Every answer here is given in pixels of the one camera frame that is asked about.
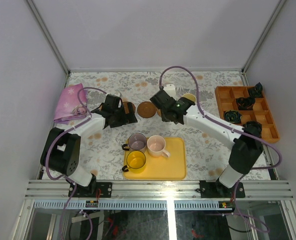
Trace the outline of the dark brown wooden coaster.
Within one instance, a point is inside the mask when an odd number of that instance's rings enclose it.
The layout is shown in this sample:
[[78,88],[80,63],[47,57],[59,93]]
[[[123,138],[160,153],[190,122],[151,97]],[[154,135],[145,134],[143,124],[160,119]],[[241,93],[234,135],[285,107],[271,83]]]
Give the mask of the dark brown wooden coaster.
[[133,111],[135,112],[136,111],[135,105],[132,102],[124,101],[123,102],[123,105],[124,105],[125,112],[129,112],[130,111],[129,110],[129,107],[128,107],[128,104],[131,104],[132,105]]

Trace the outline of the pale green mug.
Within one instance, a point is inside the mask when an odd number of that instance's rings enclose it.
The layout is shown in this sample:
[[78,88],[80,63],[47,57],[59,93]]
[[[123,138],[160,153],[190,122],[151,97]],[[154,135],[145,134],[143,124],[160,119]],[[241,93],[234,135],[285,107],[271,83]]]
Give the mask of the pale green mug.
[[191,93],[185,93],[182,97],[184,97],[194,103],[196,102],[196,96]]

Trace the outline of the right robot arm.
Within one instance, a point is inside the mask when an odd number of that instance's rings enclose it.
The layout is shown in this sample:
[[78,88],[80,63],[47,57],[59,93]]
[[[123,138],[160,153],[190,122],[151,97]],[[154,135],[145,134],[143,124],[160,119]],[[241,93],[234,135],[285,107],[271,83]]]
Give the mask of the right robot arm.
[[195,101],[186,97],[175,99],[162,87],[150,98],[161,110],[164,122],[187,125],[201,130],[217,139],[231,150],[228,166],[218,177],[216,192],[221,197],[233,193],[234,185],[243,175],[250,172],[263,152],[259,129],[255,126],[242,127],[228,123],[198,107]]

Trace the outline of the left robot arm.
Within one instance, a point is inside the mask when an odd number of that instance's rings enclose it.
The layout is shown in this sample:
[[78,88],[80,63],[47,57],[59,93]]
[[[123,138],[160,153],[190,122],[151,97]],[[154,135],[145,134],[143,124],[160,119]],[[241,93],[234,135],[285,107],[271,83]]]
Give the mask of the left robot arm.
[[56,171],[78,185],[84,196],[92,197],[97,191],[96,176],[79,163],[81,140],[107,127],[116,128],[136,122],[133,103],[108,94],[83,122],[68,130],[57,127],[50,130],[40,163],[47,171]]

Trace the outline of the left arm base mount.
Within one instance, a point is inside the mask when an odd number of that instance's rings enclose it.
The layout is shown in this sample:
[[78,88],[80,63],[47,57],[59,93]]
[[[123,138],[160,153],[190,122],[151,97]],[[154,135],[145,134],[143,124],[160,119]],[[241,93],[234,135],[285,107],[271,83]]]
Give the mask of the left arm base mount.
[[73,194],[74,198],[110,198],[112,195],[112,182],[96,182],[94,187],[81,186],[76,184],[77,189]]

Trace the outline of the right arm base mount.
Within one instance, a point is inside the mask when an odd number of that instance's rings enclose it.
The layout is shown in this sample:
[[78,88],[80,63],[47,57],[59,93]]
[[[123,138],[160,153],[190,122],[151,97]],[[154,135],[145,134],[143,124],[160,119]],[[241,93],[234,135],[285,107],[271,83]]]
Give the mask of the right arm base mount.
[[237,198],[245,198],[245,192],[243,184],[240,182],[237,186],[236,192],[234,192],[235,185],[231,188],[227,188],[222,185],[218,180],[216,181],[199,181],[200,195],[204,199],[223,199],[233,198],[236,194]]

